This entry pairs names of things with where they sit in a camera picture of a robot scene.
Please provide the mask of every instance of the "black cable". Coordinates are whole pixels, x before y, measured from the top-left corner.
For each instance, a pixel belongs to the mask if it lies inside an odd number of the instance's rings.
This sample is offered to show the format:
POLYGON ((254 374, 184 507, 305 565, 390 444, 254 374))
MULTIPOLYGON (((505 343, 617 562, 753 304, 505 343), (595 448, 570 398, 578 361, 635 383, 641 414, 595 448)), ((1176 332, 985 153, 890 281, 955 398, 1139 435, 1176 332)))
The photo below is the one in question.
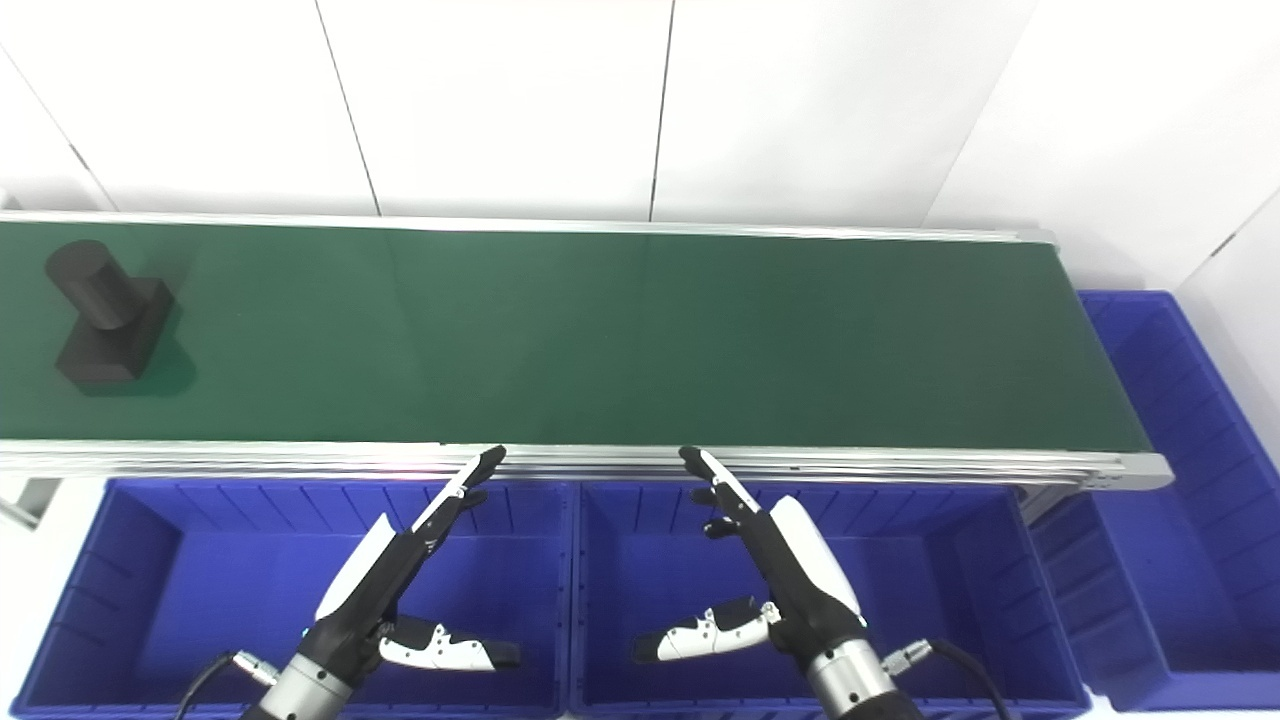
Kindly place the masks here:
POLYGON ((1000 697, 996 683, 992 682, 991 675, 987 674, 987 669, 982 666, 982 662, 978 662, 974 656, 943 639, 929 641, 929 647, 933 648, 933 652, 968 670, 970 675, 982 683, 983 689, 987 691, 987 696, 991 698, 991 703, 996 706, 996 715, 1000 716, 1000 720, 1012 720, 1009 715, 1009 708, 1005 707, 1005 698, 1000 697))
POLYGON ((212 662, 196 674, 196 678, 191 680, 189 685, 187 685, 187 692, 182 696, 182 702, 178 703, 178 712, 173 716, 173 720, 182 720, 182 717, 187 715, 187 708, 191 707, 191 701, 196 697, 196 693, 200 692, 200 688, 205 687, 205 683, 207 683, 223 667, 230 665, 233 657, 236 657, 236 653, 230 651, 219 653, 212 662))

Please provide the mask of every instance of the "robotic hand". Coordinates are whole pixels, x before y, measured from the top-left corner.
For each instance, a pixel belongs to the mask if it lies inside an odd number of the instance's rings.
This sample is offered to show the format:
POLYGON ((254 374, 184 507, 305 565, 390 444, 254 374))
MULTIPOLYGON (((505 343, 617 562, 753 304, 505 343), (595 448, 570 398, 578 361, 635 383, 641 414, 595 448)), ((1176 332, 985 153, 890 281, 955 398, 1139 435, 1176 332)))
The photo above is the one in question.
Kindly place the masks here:
MULTIPOLYGON (((694 491, 694 502, 719 507, 726 515, 707 523, 703 532, 712 539, 741 537, 772 600, 755 607, 754 598, 744 597, 710 607, 701 618, 640 635, 634 659, 680 660, 769 639, 795 659, 831 720, 922 720, 868 642, 858 597, 804 506, 788 496, 765 512, 705 450, 684 447, 680 456, 685 469, 710 483, 694 491)), ((914 665, 929 648, 911 651, 909 646, 895 653, 901 656, 896 659, 901 669, 914 665)), ((892 664, 890 669, 899 670, 892 664)))
POLYGON ((520 665, 520 647, 401 616, 396 603, 463 510, 480 505, 507 450, 475 456, 444 486, 412 527, 397 533, 384 514, 338 570, 288 666, 276 673, 239 653, 232 660, 270 687, 242 720, 330 720, 384 660, 425 670, 493 671, 520 665))

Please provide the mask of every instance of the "cable connector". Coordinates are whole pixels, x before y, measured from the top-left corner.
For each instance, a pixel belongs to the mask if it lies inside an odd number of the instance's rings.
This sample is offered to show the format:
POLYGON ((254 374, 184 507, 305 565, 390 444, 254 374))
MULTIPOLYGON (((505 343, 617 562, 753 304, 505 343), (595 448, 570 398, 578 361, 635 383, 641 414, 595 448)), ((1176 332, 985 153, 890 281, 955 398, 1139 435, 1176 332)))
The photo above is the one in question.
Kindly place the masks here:
POLYGON ((276 680, 280 679, 280 671, 274 665, 243 650, 232 657, 232 662, 262 687, 274 687, 276 680))
POLYGON ((896 678, 911 667, 915 667, 932 652, 933 646, 929 644, 929 641, 915 641, 901 650, 896 650, 886 655, 884 660, 881 660, 881 667, 883 667, 891 678, 896 678))

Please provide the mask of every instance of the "white wall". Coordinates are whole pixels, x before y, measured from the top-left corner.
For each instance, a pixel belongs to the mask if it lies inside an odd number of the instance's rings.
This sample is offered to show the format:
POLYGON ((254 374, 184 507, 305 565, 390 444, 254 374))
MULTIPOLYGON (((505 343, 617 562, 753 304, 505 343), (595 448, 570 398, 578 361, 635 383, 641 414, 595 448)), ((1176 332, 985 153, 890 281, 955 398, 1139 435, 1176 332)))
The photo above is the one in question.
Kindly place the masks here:
POLYGON ((655 220, 916 227, 1034 0, 678 0, 655 220))
POLYGON ((1171 288, 1280 187, 1272 0, 0 0, 0 46, 32 209, 1039 225, 1171 288))
POLYGON ((0 53, 0 193, 8 193, 22 208, 111 209, 4 53, 0 53))
POLYGON ((1280 195, 1174 295, 1272 459, 1280 460, 1280 195))
POLYGON ((1280 187, 1280 4, 1041 0, 929 211, 1175 287, 1280 187))
POLYGON ((383 214, 644 220, 669 0, 324 0, 383 214))
POLYGON ((120 210, 372 209, 311 0, 0 0, 0 46, 120 210))

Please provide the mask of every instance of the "blue plastic bin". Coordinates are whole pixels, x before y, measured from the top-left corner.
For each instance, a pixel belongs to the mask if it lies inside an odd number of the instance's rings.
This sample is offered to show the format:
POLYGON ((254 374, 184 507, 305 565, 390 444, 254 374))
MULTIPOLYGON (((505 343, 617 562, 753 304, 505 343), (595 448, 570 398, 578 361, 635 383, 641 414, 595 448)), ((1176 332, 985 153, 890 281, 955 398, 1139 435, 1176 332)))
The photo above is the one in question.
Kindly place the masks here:
MULTIPOLYGON (((114 480, 27 682, 24 719, 169 720, 218 652, 283 666, 329 580, 388 512, 412 523, 442 483, 114 480)), ((347 716, 530 717, 563 711, 575 488, 485 486, 399 611, 521 644, 494 674, 383 664, 347 716)), ((236 717, 262 689, 228 670, 191 717, 236 717)))
POLYGON ((1085 680, 1117 710, 1280 708, 1275 466, 1170 295, 1080 296, 1178 478, 1033 529, 1085 680))
MULTIPOLYGON (((631 641, 718 602, 768 597, 746 548, 709 541, 694 484, 582 488, 570 711, 591 717, 771 720, 822 712, 795 664, 772 647, 636 665, 631 641)), ((849 573, 888 652, 945 637, 977 655, 1025 719, 1089 707, 1057 611, 1010 491, 934 486, 769 484, 795 495, 849 573)), ((993 715, 964 673, 933 660, 900 678, 931 719, 993 715)))

